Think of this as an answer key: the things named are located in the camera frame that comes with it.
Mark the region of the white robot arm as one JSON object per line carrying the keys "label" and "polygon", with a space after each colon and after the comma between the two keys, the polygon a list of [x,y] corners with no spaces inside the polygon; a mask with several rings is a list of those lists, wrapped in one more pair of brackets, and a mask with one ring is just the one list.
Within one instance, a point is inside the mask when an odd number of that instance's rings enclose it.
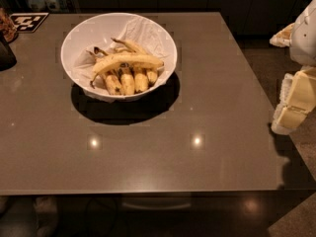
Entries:
{"label": "white robot arm", "polygon": [[289,135],[316,108],[316,0],[294,23],[273,35],[270,44],[288,47],[291,60],[301,65],[294,75],[284,75],[271,125],[274,133]]}

